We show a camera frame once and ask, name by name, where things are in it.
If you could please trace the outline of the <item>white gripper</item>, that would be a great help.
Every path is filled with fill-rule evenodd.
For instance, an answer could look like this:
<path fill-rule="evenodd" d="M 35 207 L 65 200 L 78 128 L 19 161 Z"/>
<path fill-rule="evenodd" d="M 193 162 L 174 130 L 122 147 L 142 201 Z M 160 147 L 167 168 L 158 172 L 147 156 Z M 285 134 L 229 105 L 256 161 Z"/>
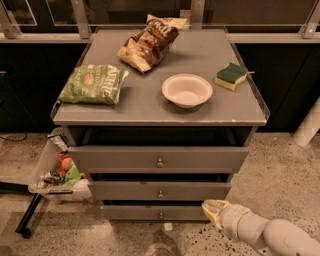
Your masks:
<path fill-rule="evenodd" d="M 242 242 L 257 242 L 260 236 L 259 216 L 249 208 L 231 204 L 226 200 L 205 200 L 202 203 L 205 216 L 229 238 Z"/>

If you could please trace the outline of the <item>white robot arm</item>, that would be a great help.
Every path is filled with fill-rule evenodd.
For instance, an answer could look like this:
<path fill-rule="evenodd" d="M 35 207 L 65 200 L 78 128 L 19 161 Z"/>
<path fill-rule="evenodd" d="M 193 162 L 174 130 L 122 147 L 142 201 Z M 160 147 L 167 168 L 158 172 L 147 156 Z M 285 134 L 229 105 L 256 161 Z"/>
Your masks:
<path fill-rule="evenodd" d="M 260 256 L 320 256 L 320 242 L 287 220 L 268 220 L 225 200 L 205 200 L 202 209 L 224 235 Z"/>

